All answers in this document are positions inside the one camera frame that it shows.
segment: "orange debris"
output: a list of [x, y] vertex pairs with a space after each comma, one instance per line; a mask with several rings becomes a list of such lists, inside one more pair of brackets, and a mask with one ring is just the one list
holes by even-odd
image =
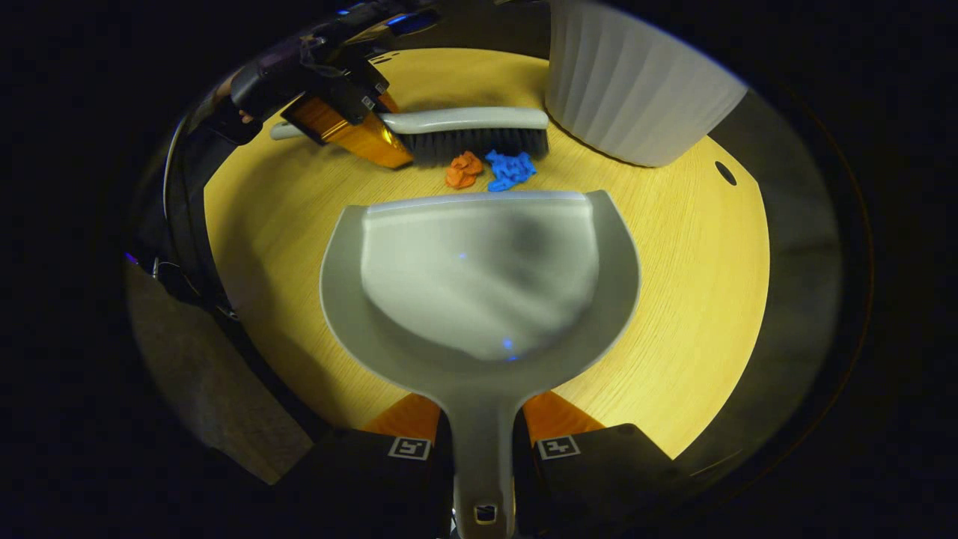
[[462, 189], [476, 182], [482, 173], [482, 161], [472, 152], [465, 152], [452, 160], [445, 169], [445, 184], [453, 189]]

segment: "brush handle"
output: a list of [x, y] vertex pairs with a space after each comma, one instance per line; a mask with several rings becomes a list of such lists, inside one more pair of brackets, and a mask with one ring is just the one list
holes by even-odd
[[[538, 108], [522, 106], [465, 106], [422, 112], [380, 114], [379, 119], [396, 134], [421, 134], [462, 129], [546, 129], [549, 116]], [[269, 130], [273, 140], [303, 136], [289, 122]]]
[[273, 140], [283, 140], [285, 138], [296, 138], [305, 136], [302, 131], [289, 122], [280, 122], [269, 130], [269, 138]]

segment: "blue debris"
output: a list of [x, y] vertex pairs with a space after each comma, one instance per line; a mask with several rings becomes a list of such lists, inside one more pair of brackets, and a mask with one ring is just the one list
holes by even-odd
[[536, 173], [532, 158], [525, 152], [512, 157], [493, 150], [486, 154], [486, 160], [492, 164], [495, 175], [495, 180], [489, 182], [489, 190], [493, 192], [509, 191]]

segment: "hand brush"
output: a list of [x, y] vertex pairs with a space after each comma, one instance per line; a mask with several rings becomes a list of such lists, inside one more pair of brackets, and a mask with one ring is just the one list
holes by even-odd
[[[537, 108], [470, 106], [421, 112], [378, 114], [382, 123], [423, 166], [448, 165], [466, 150], [482, 156], [489, 151], [534, 158], [549, 152], [549, 117]], [[303, 136], [281, 122], [270, 130], [273, 140]]]

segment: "dustpan handle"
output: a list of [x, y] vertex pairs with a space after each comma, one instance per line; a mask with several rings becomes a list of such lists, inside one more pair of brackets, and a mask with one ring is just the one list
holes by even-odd
[[473, 397], [444, 407], [456, 466], [453, 506], [463, 539], [513, 536], [513, 422], [520, 405]]

